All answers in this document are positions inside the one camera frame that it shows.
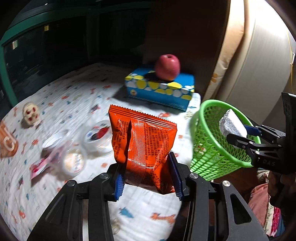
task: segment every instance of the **red apple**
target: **red apple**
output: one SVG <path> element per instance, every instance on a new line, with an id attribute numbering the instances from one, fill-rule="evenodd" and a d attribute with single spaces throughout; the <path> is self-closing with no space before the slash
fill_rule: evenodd
<path id="1" fill-rule="evenodd" d="M 180 61 L 172 54 L 164 54 L 156 61 L 155 74 L 162 80 L 173 81 L 180 74 Z"/>

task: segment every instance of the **green plastic basket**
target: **green plastic basket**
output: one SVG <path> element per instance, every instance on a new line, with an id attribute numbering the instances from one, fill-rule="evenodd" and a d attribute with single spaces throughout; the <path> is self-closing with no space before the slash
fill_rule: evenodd
<path id="1" fill-rule="evenodd" d="M 241 167 L 252 167 L 251 158 L 245 150 L 228 144 L 219 130 L 219 120 L 227 110 L 232 109 L 243 124 L 253 126 L 237 108 L 219 101 L 207 100 L 200 106 L 199 120 L 195 132 L 193 159 L 190 170 L 207 181 L 222 177 Z M 259 137 L 248 135 L 255 143 Z"/>

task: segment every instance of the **round cream-colored snack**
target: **round cream-colored snack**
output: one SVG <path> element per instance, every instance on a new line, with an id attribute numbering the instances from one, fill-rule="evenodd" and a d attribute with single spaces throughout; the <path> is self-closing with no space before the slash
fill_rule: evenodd
<path id="1" fill-rule="evenodd" d="M 23 113 L 25 122 L 29 126 L 34 125 L 40 118 L 39 108 L 37 105 L 35 105 L 32 102 L 29 102 L 24 105 L 22 113 Z"/>
<path id="2" fill-rule="evenodd" d="M 79 150 L 70 150 L 64 158 L 65 170 L 75 174 L 82 170 L 84 166 L 84 158 Z"/>

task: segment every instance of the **basket rim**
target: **basket rim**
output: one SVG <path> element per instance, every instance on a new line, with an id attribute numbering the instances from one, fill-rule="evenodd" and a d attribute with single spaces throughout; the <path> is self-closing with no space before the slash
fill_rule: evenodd
<path id="1" fill-rule="evenodd" d="M 253 126 L 253 124 L 250 122 L 250 120 L 237 108 L 233 107 L 232 105 L 220 101 L 220 100 L 206 100 L 204 101 L 201 105 L 200 105 L 200 110 L 199 110 L 199 121 L 201 121 L 201 124 L 204 128 L 204 131 L 206 132 L 206 134 L 210 137 L 210 139 L 212 140 L 212 143 L 215 145 L 215 147 L 217 148 L 217 150 L 224 156 L 226 157 L 230 162 L 232 162 L 233 164 L 236 164 L 239 167 L 245 167 L 245 168 L 249 168 L 249 167 L 253 167 L 253 165 L 251 164 L 251 162 L 245 162 L 245 161 L 241 161 L 239 159 L 237 159 L 236 157 L 232 156 L 228 151 L 226 151 L 226 149 L 216 140 L 216 138 L 214 137 L 214 135 L 212 134 L 212 132 L 210 131 L 207 122 L 205 121 L 205 116 L 204 116 L 204 112 L 205 109 L 211 106 L 220 106 L 223 108 L 227 108 L 232 109 L 234 111 L 234 113 L 237 115 L 237 117 L 239 119 L 245 119 L 247 124 L 250 126 Z M 255 137 L 255 142 L 257 144 L 261 144 L 260 141 L 260 137 Z"/>

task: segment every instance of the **blue tissue box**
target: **blue tissue box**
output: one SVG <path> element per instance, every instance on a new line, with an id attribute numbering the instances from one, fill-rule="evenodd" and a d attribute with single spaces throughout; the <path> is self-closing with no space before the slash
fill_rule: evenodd
<path id="1" fill-rule="evenodd" d="M 159 80 L 153 67 L 141 66 L 127 77 L 128 96 L 186 111 L 194 93 L 194 76 L 180 73 L 172 82 Z"/>

